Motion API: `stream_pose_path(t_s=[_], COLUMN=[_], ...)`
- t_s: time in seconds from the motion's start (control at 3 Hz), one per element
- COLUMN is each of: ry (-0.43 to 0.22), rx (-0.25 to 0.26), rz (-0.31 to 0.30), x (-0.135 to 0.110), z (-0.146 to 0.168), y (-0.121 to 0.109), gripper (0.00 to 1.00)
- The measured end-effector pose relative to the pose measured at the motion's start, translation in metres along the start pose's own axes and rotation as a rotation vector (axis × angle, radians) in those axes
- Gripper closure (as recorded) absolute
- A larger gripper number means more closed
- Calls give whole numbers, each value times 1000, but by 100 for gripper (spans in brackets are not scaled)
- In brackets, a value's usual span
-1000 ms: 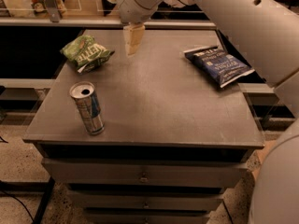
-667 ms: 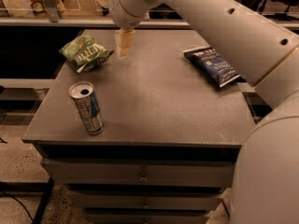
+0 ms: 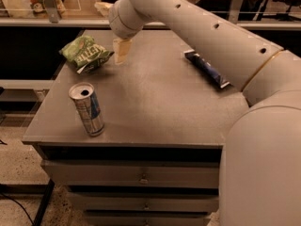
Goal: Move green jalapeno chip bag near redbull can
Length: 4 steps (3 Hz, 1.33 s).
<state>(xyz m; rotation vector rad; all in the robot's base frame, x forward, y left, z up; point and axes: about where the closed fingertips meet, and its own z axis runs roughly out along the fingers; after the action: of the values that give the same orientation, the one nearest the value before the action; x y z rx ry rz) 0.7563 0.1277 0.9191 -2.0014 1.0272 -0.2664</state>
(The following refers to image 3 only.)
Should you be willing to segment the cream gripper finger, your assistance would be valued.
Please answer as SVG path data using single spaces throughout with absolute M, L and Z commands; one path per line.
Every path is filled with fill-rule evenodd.
M 124 40 L 121 38 L 113 39 L 113 50 L 116 64 L 122 64 L 130 51 L 132 40 Z
M 109 15 L 109 9 L 112 7 L 111 3 L 107 2 L 96 2 L 94 4 L 95 9 L 103 16 L 107 17 Z

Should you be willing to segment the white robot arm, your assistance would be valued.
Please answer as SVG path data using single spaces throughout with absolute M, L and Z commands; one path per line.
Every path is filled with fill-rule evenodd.
M 220 226 L 301 226 L 301 58 L 186 0 L 118 0 L 108 20 L 125 40 L 165 24 L 249 102 L 222 150 Z

